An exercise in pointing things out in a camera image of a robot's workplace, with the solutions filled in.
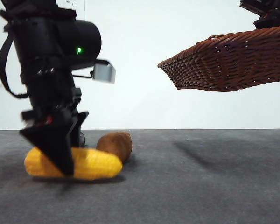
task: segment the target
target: gray table surface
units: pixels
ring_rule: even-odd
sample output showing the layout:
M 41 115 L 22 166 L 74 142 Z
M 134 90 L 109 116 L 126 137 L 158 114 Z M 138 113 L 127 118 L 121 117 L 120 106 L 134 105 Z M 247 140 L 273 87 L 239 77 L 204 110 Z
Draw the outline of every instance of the gray table surface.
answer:
M 30 144 L 0 131 L 0 224 L 280 224 L 280 130 L 129 133 L 121 173 L 83 182 L 32 178 Z

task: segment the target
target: potato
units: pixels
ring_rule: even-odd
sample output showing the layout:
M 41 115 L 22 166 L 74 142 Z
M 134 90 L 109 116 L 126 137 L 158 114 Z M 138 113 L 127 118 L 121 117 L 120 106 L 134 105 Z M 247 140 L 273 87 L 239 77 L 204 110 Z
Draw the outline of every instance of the potato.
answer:
M 96 149 L 114 154 L 124 162 L 132 152 L 132 139 L 127 132 L 111 132 L 98 140 Z

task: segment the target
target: white backdrop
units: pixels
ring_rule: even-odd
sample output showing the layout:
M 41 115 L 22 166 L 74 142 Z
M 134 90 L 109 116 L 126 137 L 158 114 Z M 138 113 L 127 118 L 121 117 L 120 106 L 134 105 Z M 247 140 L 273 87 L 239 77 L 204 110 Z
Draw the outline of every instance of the white backdrop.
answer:
M 75 78 L 83 94 L 78 108 L 90 111 L 83 129 L 280 128 L 280 82 L 228 93 L 178 91 L 157 68 L 210 35 L 253 30 L 258 17 L 239 0 L 86 0 L 85 11 L 101 32 L 99 58 L 117 76 L 114 85 Z M 0 48 L 5 24 L 0 18 Z M 14 92 L 25 91 L 19 73 L 13 48 L 7 74 Z M 29 108 L 0 83 L 0 129 L 23 128 L 20 112 Z

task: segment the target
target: brown wicker basket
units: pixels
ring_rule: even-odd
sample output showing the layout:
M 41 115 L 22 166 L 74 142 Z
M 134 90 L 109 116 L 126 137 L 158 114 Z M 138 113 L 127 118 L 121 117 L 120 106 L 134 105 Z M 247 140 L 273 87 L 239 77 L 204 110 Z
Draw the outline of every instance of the brown wicker basket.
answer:
M 280 81 L 280 27 L 213 35 L 167 59 L 177 89 L 236 91 Z

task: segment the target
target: yellow corn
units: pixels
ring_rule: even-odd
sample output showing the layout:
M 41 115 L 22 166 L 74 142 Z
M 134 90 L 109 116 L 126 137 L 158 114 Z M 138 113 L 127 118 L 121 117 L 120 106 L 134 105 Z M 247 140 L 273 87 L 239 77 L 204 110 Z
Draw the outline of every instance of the yellow corn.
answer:
M 76 179 L 95 180 L 116 176 L 122 169 L 120 159 L 110 153 L 91 148 L 71 148 Z M 56 166 L 38 148 L 32 148 L 24 161 L 32 176 L 64 177 Z

